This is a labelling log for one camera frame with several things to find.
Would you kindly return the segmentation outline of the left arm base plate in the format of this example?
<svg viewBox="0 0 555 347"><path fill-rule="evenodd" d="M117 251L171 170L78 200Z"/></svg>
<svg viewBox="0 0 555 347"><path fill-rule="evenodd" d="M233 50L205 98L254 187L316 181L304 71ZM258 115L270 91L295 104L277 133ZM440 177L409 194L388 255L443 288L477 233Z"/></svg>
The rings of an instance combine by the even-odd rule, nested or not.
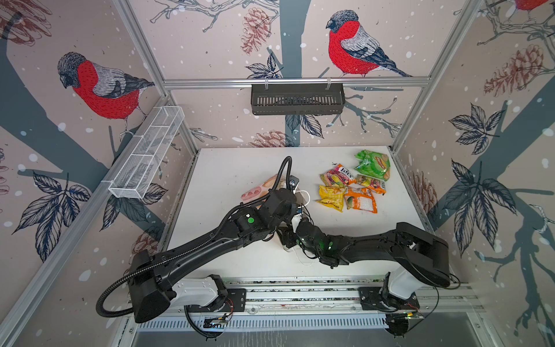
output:
<svg viewBox="0 0 555 347"><path fill-rule="evenodd" d="M224 298L223 295L219 295L214 302L206 307L190 305L187 309L189 312L193 313L244 312L246 303L246 289L228 289L226 298Z"/></svg>

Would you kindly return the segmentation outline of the green snack packet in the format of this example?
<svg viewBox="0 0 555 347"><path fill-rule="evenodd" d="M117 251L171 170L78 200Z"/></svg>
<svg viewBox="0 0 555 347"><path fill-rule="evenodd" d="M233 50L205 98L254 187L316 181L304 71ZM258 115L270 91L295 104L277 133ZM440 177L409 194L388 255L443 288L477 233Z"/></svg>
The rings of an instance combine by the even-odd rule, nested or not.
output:
<svg viewBox="0 0 555 347"><path fill-rule="evenodd" d="M355 167L358 173L384 182L390 178L390 157L387 154L361 150L355 158L358 160Z"/></svg>

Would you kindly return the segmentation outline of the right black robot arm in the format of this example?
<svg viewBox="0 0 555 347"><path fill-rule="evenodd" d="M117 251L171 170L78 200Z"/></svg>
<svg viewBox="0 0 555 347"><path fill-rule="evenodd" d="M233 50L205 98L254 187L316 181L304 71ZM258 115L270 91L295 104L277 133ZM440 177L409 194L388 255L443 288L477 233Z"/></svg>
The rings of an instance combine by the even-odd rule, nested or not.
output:
<svg viewBox="0 0 555 347"><path fill-rule="evenodd" d="M289 249L309 252L334 268L361 261L391 261L400 267L387 276L386 295L406 300L420 287L446 289L450 285L449 247L443 239L406 222L395 229L367 237L328 235L303 218L300 224L279 228L278 237Z"/></svg>

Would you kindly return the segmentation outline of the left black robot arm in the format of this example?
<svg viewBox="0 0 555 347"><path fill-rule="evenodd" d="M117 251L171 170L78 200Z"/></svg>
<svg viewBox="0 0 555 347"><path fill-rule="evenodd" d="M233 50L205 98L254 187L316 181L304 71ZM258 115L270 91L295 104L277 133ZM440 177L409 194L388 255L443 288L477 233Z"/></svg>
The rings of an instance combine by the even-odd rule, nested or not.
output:
<svg viewBox="0 0 555 347"><path fill-rule="evenodd" d="M131 264L127 281L137 323L148 322L170 307L219 309L228 293L220 276L189 274L216 258L266 239L280 224L290 224L298 205L293 192L279 189L262 204L240 208L218 228L172 250L150 255L143 250Z"/></svg>

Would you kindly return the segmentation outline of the orange Fox's candy packet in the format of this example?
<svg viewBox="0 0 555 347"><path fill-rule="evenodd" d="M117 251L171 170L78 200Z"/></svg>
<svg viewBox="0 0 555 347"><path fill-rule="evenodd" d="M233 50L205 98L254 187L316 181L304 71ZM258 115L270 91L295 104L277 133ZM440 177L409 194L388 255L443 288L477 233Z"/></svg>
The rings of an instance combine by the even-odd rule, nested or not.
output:
<svg viewBox="0 0 555 347"><path fill-rule="evenodd" d="M369 187L349 187L345 192L344 198L348 210L354 209L374 214L378 213L376 200Z"/></svg>

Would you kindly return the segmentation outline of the yellow snack packet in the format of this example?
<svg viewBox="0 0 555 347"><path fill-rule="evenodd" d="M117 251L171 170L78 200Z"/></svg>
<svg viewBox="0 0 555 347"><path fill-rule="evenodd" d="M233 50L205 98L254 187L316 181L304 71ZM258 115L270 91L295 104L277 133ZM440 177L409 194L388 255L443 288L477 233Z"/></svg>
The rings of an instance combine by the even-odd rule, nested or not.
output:
<svg viewBox="0 0 555 347"><path fill-rule="evenodd" d="M342 213L344 208L344 197L347 190L346 187L320 185L319 199L317 202Z"/></svg>

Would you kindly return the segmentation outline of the printed paper bag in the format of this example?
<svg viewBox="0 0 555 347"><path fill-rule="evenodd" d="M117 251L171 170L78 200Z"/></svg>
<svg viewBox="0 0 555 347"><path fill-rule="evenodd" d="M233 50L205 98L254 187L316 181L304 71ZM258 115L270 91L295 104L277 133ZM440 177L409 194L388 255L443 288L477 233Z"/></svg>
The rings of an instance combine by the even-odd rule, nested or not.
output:
<svg viewBox="0 0 555 347"><path fill-rule="evenodd" d="M262 240L276 237L287 252L303 254L310 263L316 260L315 251L306 244L300 228L313 222L306 207L305 191L297 192L299 180L295 176L271 176L266 182L241 195L241 204L259 212L268 223L269 233Z"/></svg>

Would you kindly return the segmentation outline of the black wall basket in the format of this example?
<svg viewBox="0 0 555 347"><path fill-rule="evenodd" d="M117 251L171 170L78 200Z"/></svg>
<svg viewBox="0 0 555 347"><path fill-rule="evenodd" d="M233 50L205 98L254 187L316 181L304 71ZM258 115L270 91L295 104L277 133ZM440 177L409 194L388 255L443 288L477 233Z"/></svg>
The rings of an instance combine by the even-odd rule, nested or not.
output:
<svg viewBox="0 0 555 347"><path fill-rule="evenodd" d="M345 106L343 85L269 84L251 87L251 111L255 116L333 115Z"/></svg>

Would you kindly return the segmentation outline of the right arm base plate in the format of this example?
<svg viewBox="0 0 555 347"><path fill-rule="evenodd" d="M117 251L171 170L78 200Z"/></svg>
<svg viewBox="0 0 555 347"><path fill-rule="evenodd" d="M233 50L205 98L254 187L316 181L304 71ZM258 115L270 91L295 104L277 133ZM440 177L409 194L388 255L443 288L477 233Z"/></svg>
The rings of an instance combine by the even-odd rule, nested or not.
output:
<svg viewBox="0 0 555 347"><path fill-rule="evenodd" d="M420 305L415 293L408 299L399 299L380 287L359 287L359 302L363 310L394 313L419 310Z"/></svg>

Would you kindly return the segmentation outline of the Fox's fruits candy packet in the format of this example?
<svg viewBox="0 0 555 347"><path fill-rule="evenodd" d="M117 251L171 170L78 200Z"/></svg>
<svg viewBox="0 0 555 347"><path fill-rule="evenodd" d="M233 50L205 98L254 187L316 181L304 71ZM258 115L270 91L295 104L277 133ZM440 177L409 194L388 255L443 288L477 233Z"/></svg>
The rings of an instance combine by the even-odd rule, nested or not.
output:
<svg viewBox="0 0 555 347"><path fill-rule="evenodd" d="M320 179L327 187L348 187L356 183L356 178L342 164L322 173Z"/></svg>

